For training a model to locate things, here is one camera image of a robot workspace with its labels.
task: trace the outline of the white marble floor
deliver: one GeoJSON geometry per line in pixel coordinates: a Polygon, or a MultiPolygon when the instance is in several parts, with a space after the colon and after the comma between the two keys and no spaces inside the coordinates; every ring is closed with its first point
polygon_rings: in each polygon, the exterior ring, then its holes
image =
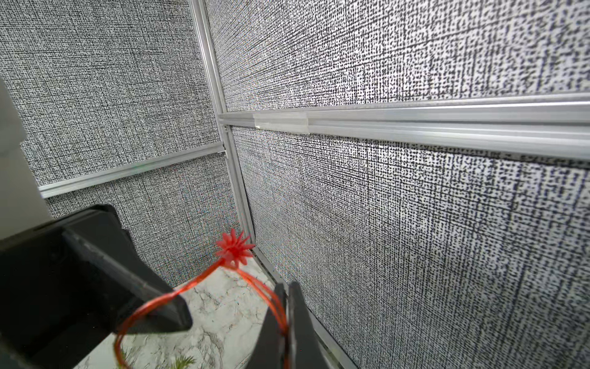
{"type": "MultiPolygon", "coordinates": [[[[252,259],[242,267],[265,284],[271,281],[252,259]]],[[[182,295],[193,326],[173,334],[129,335],[123,341],[134,369],[168,369],[177,358],[192,357],[187,369],[242,368],[252,352],[267,305],[236,273],[218,269],[182,295]]],[[[116,369],[114,335],[107,337],[76,369],[116,369]]]]}

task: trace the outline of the red plastic flower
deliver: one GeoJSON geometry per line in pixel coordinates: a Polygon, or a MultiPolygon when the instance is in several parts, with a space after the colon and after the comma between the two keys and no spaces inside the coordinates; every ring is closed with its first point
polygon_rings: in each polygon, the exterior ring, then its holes
{"type": "Polygon", "coordinates": [[[219,256],[223,260],[223,266],[228,267],[240,267],[240,263],[247,265],[247,257],[253,257],[252,250],[254,245],[246,243],[250,236],[242,239],[244,232],[240,233],[239,237],[235,236],[235,229],[231,230],[231,235],[224,233],[221,235],[222,240],[217,241],[217,246],[221,247],[220,251],[217,251],[215,255],[219,256]]]}

